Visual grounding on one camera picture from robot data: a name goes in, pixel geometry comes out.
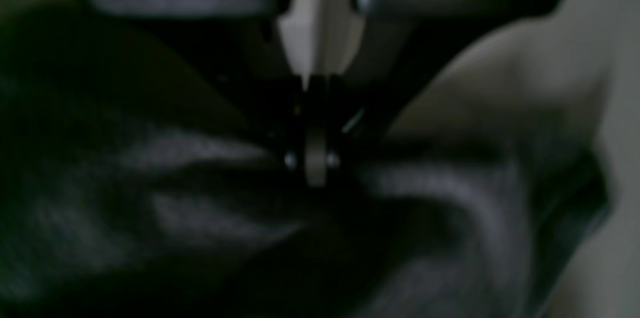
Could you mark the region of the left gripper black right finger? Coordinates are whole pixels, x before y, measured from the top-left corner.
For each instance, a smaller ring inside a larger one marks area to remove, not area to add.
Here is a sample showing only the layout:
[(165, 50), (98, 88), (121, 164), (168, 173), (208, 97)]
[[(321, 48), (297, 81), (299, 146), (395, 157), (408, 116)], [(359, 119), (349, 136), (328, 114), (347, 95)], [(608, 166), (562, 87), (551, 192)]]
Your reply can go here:
[(363, 18), (345, 69), (312, 79), (312, 184), (375, 145), (400, 112), (461, 52), (560, 0), (349, 0)]

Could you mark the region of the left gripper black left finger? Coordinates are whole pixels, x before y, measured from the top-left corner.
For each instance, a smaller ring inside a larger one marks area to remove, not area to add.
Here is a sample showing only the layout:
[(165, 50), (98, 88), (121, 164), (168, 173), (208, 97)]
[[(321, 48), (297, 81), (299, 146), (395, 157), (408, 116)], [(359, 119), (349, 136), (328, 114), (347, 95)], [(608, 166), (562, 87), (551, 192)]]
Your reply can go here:
[(303, 82), (278, 21), (291, 0), (80, 0), (151, 34), (196, 69), (304, 177)]

